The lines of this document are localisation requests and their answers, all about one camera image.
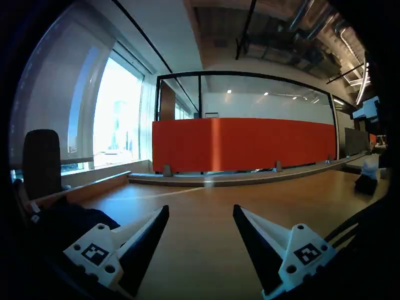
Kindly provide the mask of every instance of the chair backrest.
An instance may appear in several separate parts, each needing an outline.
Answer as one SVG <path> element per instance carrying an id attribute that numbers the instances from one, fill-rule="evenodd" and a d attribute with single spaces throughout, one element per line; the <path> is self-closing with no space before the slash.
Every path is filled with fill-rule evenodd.
<path id="1" fill-rule="evenodd" d="M 54 130 L 38 129 L 26 134 L 22 172 L 30 200 L 62 191 L 60 140 Z"/>

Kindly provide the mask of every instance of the white wall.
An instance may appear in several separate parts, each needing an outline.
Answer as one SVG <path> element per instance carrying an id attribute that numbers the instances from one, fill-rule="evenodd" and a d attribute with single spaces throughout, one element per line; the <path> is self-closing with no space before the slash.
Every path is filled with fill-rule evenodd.
<path id="1" fill-rule="evenodd" d="M 74 188 L 126 171 L 132 171 L 132 173 L 153 172 L 153 170 L 150 170 L 149 161 L 141 160 L 127 164 L 115 165 L 111 167 L 89 170 L 75 174 L 63 175 L 61 176 L 61 184 L 63 186 L 70 185 Z"/>
<path id="2" fill-rule="evenodd" d="M 332 110 L 324 106 L 324 101 L 327 103 L 328 99 L 312 104 L 285 96 L 234 92 L 210 92 L 202 96 L 204 118 L 206 113 L 218 113 L 220 118 L 265 118 L 333 125 Z"/>

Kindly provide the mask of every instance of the wooden table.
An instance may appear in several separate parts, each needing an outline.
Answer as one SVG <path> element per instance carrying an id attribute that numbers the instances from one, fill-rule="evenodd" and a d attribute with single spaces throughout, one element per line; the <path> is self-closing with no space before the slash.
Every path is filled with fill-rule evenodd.
<path id="1" fill-rule="evenodd" d="M 329 170 L 315 175 L 238 187 L 184 188 L 128 184 L 82 205 L 121 225 L 169 205 L 170 218 L 137 299 L 261 299 L 261 284 L 232 217 L 234 204 L 291 228 L 305 223 L 325 237 L 380 199 L 354 194 L 359 175 Z"/>

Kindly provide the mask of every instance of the ductwork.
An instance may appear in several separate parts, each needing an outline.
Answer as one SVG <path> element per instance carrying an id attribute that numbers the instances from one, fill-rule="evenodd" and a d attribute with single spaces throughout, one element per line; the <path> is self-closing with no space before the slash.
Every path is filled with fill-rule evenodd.
<path id="1" fill-rule="evenodd" d="M 286 29 L 288 32 L 294 32 L 299 27 L 300 22 L 304 18 L 305 15 L 309 12 L 311 6 L 313 5 L 314 0 L 303 0 L 301 5 L 299 6 L 296 14 L 294 15 L 293 19 L 289 21 L 289 25 Z"/>
<path id="2" fill-rule="evenodd" d="M 324 28 L 334 19 L 336 12 L 328 5 L 325 11 L 316 20 L 314 27 L 305 38 L 308 41 L 313 40 Z"/>
<path id="3" fill-rule="evenodd" d="M 359 63 L 362 64 L 362 61 L 360 58 L 357 56 L 355 51 L 353 50 L 352 46 L 346 41 L 346 39 L 343 37 L 343 34 L 345 33 L 346 29 L 349 26 L 346 24 L 346 21 L 344 19 L 339 19 L 334 27 L 334 33 L 337 35 L 339 39 L 345 44 L 347 49 L 350 51 L 350 53 L 353 55 L 355 60 Z"/>

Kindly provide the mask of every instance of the orange partition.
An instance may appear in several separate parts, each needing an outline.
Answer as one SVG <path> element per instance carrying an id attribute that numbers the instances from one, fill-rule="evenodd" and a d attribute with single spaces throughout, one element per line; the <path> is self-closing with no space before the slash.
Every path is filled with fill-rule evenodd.
<path id="1" fill-rule="evenodd" d="M 267 169 L 336 157 L 330 124 L 266 118 L 201 118 L 152 125 L 153 169 L 176 172 Z"/>
<path id="2" fill-rule="evenodd" d="M 372 144 L 375 146 L 377 144 L 377 136 L 374 134 L 369 134 L 369 140 L 372 142 Z"/>

